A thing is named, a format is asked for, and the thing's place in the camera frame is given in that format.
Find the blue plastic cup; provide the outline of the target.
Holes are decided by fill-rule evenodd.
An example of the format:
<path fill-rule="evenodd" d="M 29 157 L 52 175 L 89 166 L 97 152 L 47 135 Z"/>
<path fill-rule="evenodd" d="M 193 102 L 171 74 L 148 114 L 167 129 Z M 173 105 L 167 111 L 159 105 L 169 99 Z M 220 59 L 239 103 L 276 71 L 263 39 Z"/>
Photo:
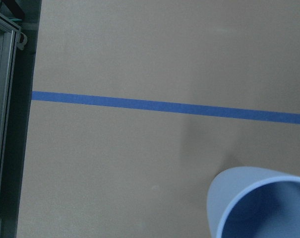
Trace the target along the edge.
<path fill-rule="evenodd" d="M 213 238 L 300 238 L 300 177 L 257 167 L 224 170 L 207 193 Z"/>

